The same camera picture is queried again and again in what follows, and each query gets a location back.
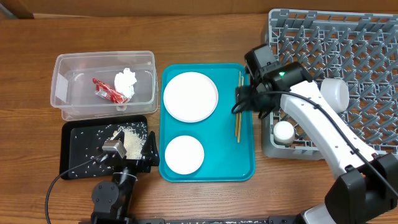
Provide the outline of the white cup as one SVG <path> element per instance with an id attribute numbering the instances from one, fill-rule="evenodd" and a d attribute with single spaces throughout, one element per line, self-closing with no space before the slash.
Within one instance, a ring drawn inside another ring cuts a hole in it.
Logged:
<path id="1" fill-rule="evenodd" d="M 288 121 L 279 121 L 274 125 L 273 134 L 276 144 L 290 146 L 295 138 L 295 129 Z"/>

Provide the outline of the small pink bowl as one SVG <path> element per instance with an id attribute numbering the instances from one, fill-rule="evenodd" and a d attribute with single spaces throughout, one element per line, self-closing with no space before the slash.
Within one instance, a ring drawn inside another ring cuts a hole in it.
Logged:
<path id="1" fill-rule="evenodd" d="M 178 136 L 165 149 L 165 162 L 170 170 L 180 175 L 196 172 L 203 164 L 205 151 L 192 136 Z"/>

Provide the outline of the red snack wrapper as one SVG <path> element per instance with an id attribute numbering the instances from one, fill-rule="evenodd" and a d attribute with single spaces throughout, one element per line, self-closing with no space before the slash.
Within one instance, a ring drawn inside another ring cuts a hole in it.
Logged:
<path id="1" fill-rule="evenodd" d="M 99 81 L 97 79 L 92 79 L 93 83 L 96 85 L 95 95 L 107 99 L 112 103 L 126 103 L 128 97 L 123 95 L 122 93 L 116 91 L 107 83 Z"/>

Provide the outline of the grey bowl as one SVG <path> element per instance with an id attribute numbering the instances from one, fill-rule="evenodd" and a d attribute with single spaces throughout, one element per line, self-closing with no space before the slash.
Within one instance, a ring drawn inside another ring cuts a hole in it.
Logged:
<path id="1" fill-rule="evenodd" d="M 342 113 L 348 108 L 349 90 L 343 80 L 325 78 L 320 86 L 320 93 L 336 113 Z"/>

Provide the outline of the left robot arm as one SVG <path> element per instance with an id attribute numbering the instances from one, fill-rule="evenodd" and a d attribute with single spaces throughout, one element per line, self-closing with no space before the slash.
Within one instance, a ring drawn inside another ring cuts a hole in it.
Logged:
<path id="1" fill-rule="evenodd" d="M 112 179 L 97 184 L 91 194 L 94 203 L 91 223 L 140 223 L 129 212 L 134 185 L 139 173 L 149 173 L 160 163 L 155 132 L 150 132 L 141 150 L 140 159 L 128 159 L 127 150 L 120 139 L 105 141 L 97 164 L 114 168 Z"/>

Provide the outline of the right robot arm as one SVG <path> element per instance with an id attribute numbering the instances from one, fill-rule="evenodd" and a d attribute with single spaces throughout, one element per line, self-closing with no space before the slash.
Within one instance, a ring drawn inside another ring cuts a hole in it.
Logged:
<path id="1" fill-rule="evenodd" d="M 250 84 L 236 88 L 231 112 L 254 111 L 263 119 L 282 109 L 315 143 L 335 178 L 323 203 L 268 223 L 361 224 L 397 207 L 397 158 L 379 155 L 355 135 L 301 63 L 281 64 L 267 44 L 244 59 Z"/>

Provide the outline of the large white plate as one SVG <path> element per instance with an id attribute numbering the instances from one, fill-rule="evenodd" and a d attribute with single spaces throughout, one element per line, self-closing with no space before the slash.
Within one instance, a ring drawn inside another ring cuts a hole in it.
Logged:
<path id="1" fill-rule="evenodd" d="M 184 123 L 196 123 L 214 112 L 218 98 L 218 89 L 208 76 L 184 72 L 168 82 L 163 103 L 173 118 Z"/>

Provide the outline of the white tissue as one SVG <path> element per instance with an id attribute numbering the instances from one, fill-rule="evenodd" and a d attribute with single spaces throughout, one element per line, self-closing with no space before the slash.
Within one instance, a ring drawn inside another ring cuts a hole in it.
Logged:
<path id="1" fill-rule="evenodd" d="M 115 90 L 122 93 L 127 98 L 134 95 L 134 84 L 137 82 L 136 73 L 130 68 L 125 68 L 123 72 L 116 74 L 114 78 Z"/>

